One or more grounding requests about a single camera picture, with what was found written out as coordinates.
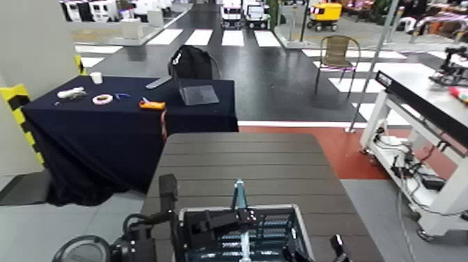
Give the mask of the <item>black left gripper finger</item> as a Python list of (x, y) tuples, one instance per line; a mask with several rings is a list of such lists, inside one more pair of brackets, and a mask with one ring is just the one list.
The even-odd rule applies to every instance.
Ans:
[(306, 257), (296, 245), (297, 234), (296, 230), (291, 229), (288, 239), (283, 246), (283, 256), (287, 262), (306, 262)]

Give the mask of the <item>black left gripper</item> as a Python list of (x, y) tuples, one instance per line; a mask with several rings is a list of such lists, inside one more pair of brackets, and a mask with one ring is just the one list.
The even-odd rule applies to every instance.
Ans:
[[(110, 245), (110, 261), (156, 261), (157, 250), (152, 237), (154, 225), (169, 222), (173, 260), (183, 261), (180, 244), (176, 202), (178, 182), (173, 174), (159, 177), (160, 211), (153, 215), (129, 214), (123, 221), (123, 234)], [(257, 223), (256, 213), (248, 208), (212, 211), (205, 209), (185, 220), (188, 234), (194, 238), (216, 239), (232, 230)]]

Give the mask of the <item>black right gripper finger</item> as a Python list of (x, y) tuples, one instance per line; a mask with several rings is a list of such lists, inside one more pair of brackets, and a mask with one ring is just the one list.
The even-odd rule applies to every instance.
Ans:
[(336, 234), (332, 236), (329, 241), (336, 255), (334, 262), (350, 262), (350, 254), (342, 237)]

